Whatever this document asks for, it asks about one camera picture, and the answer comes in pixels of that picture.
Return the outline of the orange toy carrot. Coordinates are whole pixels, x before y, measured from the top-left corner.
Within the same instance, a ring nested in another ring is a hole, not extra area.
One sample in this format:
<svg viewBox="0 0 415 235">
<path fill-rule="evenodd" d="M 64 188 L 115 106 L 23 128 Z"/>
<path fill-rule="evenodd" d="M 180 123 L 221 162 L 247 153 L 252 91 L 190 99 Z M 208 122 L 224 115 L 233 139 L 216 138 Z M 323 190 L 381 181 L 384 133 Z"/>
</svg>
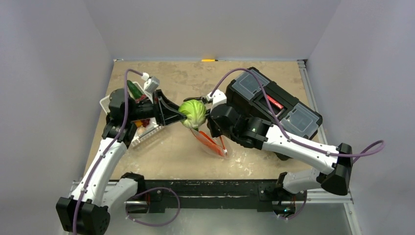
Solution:
<svg viewBox="0 0 415 235">
<path fill-rule="evenodd" d="M 207 153 L 221 158 L 228 157 L 228 149 L 226 148 L 225 142 L 221 136 L 213 138 L 203 131 L 195 132 L 194 136 Z"/>
</svg>

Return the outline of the purple toy grapes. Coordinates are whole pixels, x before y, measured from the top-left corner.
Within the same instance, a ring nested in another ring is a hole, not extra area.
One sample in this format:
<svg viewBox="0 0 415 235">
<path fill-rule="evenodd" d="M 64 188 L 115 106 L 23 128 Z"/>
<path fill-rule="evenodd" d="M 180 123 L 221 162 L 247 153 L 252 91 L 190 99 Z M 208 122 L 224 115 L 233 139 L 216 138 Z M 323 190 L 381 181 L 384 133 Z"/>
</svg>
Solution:
<svg viewBox="0 0 415 235">
<path fill-rule="evenodd" d="M 151 120 L 149 118 L 147 118 L 147 119 L 142 119 L 140 122 L 141 122 L 142 126 L 144 128 L 146 128 L 150 124 Z"/>
</svg>

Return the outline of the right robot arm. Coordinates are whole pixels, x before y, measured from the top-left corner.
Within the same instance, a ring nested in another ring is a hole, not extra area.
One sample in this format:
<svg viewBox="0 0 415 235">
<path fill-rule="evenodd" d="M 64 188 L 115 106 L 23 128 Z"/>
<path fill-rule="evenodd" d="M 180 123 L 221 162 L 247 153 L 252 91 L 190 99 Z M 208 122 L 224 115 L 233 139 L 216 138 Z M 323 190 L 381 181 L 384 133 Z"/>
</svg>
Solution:
<svg viewBox="0 0 415 235">
<path fill-rule="evenodd" d="M 346 143 L 332 146 L 283 134 L 270 121 L 246 117 L 228 104 L 211 108 L 208 128 L 213 136 L 223 135 L 245 148 L 279 153 L 312 166 L 310 170 L 280 175 L 275 185 L 280 199 L 315 188 L 340 196 L 348 194 L 352 161 L 345 155 L 352 153 L 352 147 Z"/>
</svg>

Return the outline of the green toy cabbage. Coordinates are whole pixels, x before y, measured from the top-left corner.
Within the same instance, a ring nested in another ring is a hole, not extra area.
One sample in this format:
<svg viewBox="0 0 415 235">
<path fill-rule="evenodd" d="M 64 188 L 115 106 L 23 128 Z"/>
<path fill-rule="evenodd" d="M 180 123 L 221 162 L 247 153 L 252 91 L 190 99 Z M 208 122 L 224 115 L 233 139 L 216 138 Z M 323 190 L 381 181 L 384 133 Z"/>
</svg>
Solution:
<svg viewBox="0 0 415 235">
<path fill-rule="evenodd" d="M 206 121 L 206 106 L 203 102 L 192 99 L 182 103 L 178 111 L 186 118 L 181 121 L 188 129 L 198 129 Z"/>
</svg>

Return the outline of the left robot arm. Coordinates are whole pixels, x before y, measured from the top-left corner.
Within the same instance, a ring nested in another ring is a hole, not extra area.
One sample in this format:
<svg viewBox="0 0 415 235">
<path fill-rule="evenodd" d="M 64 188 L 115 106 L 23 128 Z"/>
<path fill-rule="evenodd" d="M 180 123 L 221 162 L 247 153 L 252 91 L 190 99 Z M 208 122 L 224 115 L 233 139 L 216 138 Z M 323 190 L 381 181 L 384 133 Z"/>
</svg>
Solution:
<svg viewBox="0 0 415 235">
<path fill-rule="evenodd" d="M 70 196 L 61 197 L 56 203 L 63 230 L 74 235 L 105 234 L 111 213 L 128 199 L 143 199 L 148 204 L 151 194 L 165 189 L 147 189 L 144 176 L 125 173 L 112 189 L 106 190 L 116 165 L 133 142 L 137 130 L 133 122 L 155 118 L 157 124 L 167 126 L 186 119 L 178 111 L 178 105 L 169 101 L 161 90 L 139 103 L 126 89 L 113 91 L 109 99 L 110 111 L 93 162 Z"/>
</svg>

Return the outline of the clear zip top bag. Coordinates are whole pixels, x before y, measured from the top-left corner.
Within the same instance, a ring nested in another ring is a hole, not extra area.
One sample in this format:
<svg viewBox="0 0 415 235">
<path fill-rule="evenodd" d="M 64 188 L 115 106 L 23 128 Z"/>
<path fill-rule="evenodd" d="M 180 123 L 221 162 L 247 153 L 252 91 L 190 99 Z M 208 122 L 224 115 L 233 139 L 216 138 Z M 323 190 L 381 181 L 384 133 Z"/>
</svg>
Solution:
<svg viewBox="0 0 415 235">
<path fill-rule="evenodd" d="M 224 137 L 211 137 L 203 131 L 194 129 L 190 131 L 206 153 L 222 159 L 229 159 L 231 156 L 231 147 Z"/>
</svg>

